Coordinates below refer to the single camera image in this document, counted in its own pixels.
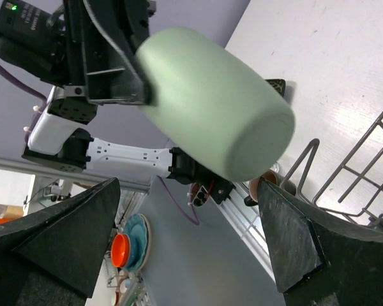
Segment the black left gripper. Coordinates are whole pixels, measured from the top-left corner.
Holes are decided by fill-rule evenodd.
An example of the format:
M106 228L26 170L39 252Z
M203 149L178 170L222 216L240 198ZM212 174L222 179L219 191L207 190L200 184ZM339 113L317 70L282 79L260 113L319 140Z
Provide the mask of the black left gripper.
M155 1L63 1L69 84L95 105L146 105L151 86L135 53Z

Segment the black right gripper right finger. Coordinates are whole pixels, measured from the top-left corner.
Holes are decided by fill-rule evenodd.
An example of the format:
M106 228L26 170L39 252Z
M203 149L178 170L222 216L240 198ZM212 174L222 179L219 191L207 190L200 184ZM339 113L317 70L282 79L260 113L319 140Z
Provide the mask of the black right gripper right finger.
M295 206L260 210L286 305L383 305L383 233L297 198Z

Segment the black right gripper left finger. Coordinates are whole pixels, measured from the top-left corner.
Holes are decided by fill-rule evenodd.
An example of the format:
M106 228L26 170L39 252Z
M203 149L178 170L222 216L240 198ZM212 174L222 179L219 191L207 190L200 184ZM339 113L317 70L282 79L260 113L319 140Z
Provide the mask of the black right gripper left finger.
M116 178L0 224L0 305L85 305L120 199Z

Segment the dark brown mug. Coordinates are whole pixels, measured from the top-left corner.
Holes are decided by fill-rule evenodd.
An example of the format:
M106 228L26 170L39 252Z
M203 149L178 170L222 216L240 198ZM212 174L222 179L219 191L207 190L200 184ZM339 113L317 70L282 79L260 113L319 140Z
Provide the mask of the dark brown mug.
M261 211L296 209L297 187L290 179L268 170L248 182L248 196L243 200L246 207L258 207Z

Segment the light green cup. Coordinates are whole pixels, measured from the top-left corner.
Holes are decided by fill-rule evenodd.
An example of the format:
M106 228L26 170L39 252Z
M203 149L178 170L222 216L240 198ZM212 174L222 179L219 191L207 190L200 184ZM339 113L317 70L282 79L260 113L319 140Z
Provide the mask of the light green cup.
M292 139L290 105L237 57L185 27L160 31L137 50L151 86L146 116L189 156L233 181L259 177Z

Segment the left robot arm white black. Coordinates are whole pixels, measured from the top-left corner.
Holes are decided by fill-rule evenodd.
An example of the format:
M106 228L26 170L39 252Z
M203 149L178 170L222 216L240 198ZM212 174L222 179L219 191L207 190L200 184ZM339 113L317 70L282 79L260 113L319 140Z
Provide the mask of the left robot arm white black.
M92 166L135 168L197 190L190 204L221 204L232 182L178 147L146 149L92 137L86 126L101 105L145 106L151 87L135 59L149 37L154 1L63 1L48 13L25 1L0 6L0 61L52 85L26 129L23 158L65 172ZM0 75L29 87L0 65Z

